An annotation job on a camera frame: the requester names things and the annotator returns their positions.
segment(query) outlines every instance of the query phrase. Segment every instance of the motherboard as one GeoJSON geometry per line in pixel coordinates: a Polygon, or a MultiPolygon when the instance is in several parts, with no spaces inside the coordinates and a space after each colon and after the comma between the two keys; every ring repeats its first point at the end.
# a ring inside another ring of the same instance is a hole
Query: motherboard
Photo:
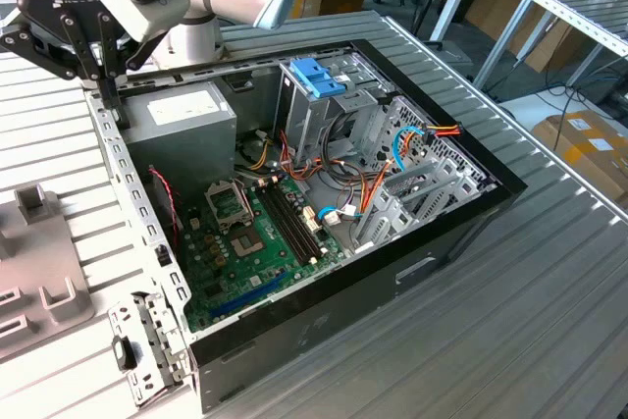
{"type": "Polygon", "coordinates": [[[185,308],[192,332],[345,257],[334,238],[305,216],[307,201],[290,178],[264,187],[216,183],[204,196],[180,212],[178,253],[192,292],[185,308]]]}

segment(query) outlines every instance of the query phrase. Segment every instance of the red cable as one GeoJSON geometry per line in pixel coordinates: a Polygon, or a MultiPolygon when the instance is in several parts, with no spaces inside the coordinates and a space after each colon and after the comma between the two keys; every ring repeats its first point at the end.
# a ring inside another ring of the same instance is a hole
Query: red cable
{"type": "Polygon", "coordinates": [[[159,172],[157,172],[155,169],[148,168],[148,172],[150,172],[153,176],[155,176],[157,179],[159,179],[162,183],[162,185],[164,186],[164,188],[166,189],[166,193],[168,194],[168,199],[170,200],[170,211],[172,213],[172,217],[173,217],[173,233],[175,235],[175,248],[177,247],[177,236],[178,236],[178,232],[177,232],[177,213],[175,210],[175,199],[173,198],[173,193],[172,193],[172,189],[170,187],[170,184],[168,183],[168,181],[166,181],[166,179],[164,178],[164,176],[162,176],[159,172]]]}

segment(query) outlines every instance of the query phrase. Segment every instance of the slotted metal surface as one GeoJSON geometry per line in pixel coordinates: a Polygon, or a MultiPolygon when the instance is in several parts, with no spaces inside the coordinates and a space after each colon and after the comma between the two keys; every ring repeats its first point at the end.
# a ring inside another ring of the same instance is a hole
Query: slotted metal surface
{"type": "MultiPolygon", "coordinates": [[[[232,27],[225,37],[241,57],[366,37],[529,188],[460,260],[212,417],[614,417],[628,400],[623,215],[392,21],[367,12],[273,32],[232,27]]],[[[122,293],[148,287],[81,92],[30,79],[41,71],[13,56],[0,56],[0,71],[0,201],[25,182],[60,193],[97,310],[80,329],[0,365],[0,411],[134,415],[104,313],[122,293]]],[[[185,389],[139,413],[197,415],[185,389]]]]}
{"type": "Polygon", "coordinates": [[[615,54],[628,54],[628,0],[533,1],[615,54]]]}

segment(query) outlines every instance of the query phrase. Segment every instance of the ram slot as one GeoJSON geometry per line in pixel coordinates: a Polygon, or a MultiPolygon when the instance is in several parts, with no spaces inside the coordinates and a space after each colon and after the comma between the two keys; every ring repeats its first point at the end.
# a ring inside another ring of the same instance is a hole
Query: ram slot
{"type": "Polygon", "coordinates": [[[258,193],[258,197],[300,265],[309,264],[312,257],[320,257],[321,250],[316,241],[294,214],[280,190],[273,187],[264,189],[258,193]]]}

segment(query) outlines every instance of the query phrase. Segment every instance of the green circuit board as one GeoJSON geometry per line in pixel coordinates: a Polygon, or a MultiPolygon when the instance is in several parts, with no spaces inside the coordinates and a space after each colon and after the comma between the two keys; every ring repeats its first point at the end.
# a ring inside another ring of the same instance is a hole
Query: green circuit board
{"type": "MultiPolygon", "coordinates": [[[[294,214],[300,214],[307,202],[295,182],[285,179],[277,186],[293,206],[294,214]]],[[[258,194],[249,187],[244,195],[254,214],[253,223],[248,227],[234,225],[226,235],[219,233],[204,195],[188,202],[180,212],[183,238],[179,257],[192,294],[185,307],[185,317],[193,332],[272,293],[316,276],[344,258],[340,245],[323,229],[314,239],[325,254],[314,264],[299,263],[258,194]],[[198,220],[196,229],[190,222],[194,218],[198,220]],[[250,250],[254,251],[238,255],[238,251],[241,254],[250,250]]],[[[225,211],[236,211],[232,206],[230,202],[225,211]]]]}

